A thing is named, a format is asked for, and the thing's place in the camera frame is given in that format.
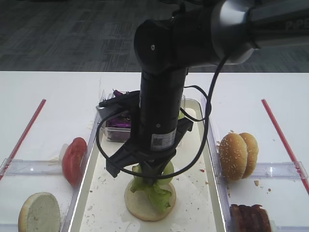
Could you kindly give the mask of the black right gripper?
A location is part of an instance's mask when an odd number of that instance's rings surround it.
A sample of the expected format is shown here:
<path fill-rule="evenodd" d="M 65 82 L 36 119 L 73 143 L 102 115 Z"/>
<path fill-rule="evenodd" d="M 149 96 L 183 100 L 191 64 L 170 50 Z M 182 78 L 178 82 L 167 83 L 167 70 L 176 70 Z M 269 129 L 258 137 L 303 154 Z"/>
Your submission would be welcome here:
<path fill-rule="evenodd" d="M 130 138 L 110 157 L 106 169 L 117 177 L 120 172 L 143 177 L 153 186 L 164 186 L 165 171 L 176 154 L 176 147 L 193 122 L 178 119 L 187 69 L 165 71 L 159 75 L 141 73 L 140 90 L 105 101 L 105 120 L 124 111 L 131 115 Z"/>

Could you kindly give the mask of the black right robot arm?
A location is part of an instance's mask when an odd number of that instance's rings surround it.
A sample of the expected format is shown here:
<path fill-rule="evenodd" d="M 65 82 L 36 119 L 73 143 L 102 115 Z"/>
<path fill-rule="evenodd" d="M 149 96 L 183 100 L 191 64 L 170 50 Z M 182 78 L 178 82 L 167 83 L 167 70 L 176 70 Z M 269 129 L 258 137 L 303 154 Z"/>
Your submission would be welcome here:
<path fill-rule="evenodd" d="M 140 164 L 139 177 L 150 184 L 163 179 L 167 163 L 194 118 L 179 119 L 185 78 L 191 67 L 215 65 L 206 98 L 204 122 L 211 112 L 217 77 L 226 64 L 246 61 L 263 47 L 307 44 L 309 3 L 279 0 L 251 5 L 242 0 L 217 0 L 209 6 L 179 13 L 169 20 L 146 20 L 136 30 L 134 50 L 142 68 L 138 91 L 101 102 L 103 121 L 131 114 L 130 138 L 112 156 L 106 170 L 117 177 Z"/>

